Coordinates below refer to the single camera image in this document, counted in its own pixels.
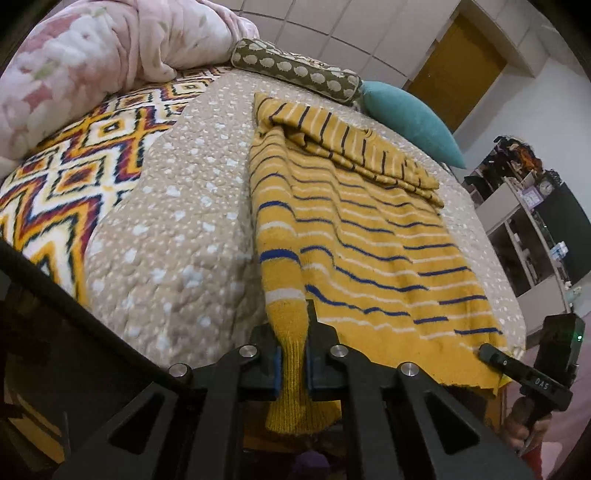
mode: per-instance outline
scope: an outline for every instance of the pink floral blanket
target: pink floral blanket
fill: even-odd
[[[0,77],[0,179],[106,95],[227,61],[246,18],[208,0],[79,0],[39,23]]]

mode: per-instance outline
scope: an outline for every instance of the beige bedspread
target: beige bedspread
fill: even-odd
[[[509,350],[520,357],[525,324],[517,300],[458,182],[367,116],[240,70],[226,73],[187,106],[152,146],[136,188],[96,228],[86,254],[94,315],[163,367],[215,362],[264,321],[246,176],[257,91],[322,106],[370,127],[437,177],[445,223],[482,282]]]

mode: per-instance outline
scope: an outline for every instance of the yellow striped sweater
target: yellow striped sweater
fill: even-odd
[[[475,348],[504,345],[474,273],[437,207],[439,183],[372,130],[262,93],[250,150],[252,211],[267,316],[284,386],[267,428],[311,433],[340,415],[301,381],[308,317],[371,361],[417,363],[436,381],[495,390]]]

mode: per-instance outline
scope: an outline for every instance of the green patterned cushion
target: green patterned cushion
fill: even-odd
[[[361,86],[361,78],[351,70],[282,51],[264,40],[238,41],[232,52],[232,65],[286,80],[339,103],[351,103]]]

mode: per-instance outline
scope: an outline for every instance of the zigzag pattern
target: zigzag pattern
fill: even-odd
[[[0,236],[87,304],[84,254],[96,225],[135,186],[144,154],[225,70],[107,98],[45,139],[0,186]]]

